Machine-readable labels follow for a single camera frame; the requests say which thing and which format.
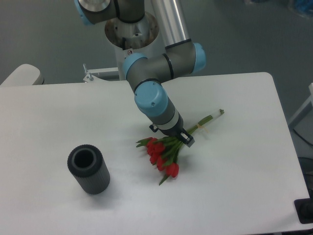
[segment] white table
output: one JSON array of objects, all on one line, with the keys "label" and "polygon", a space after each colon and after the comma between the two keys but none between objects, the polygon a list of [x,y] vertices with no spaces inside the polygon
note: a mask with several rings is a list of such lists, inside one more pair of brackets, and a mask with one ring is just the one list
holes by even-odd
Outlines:
[{"label": "white table", "polygon": [[[310,229],[293,201],[308,198],[272,77],[185,77],[164,84],[194,135],[176,180],[135,142],[153,134],[126,81],[0,88],[1,235],[245,235]],[[86,194],[67,168],[93,144],[111,174]]]}]

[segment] black cylinder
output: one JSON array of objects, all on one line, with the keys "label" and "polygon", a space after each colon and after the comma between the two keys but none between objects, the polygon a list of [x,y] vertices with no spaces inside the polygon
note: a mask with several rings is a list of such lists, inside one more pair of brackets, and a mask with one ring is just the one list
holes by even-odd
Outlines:
[{"label": "black cylinder", "polygon": [[71,151],[67,166],[83,190],[89,194],[103,192],[110,182],[110,174],[102,154],[95,146],[84,144]]}]

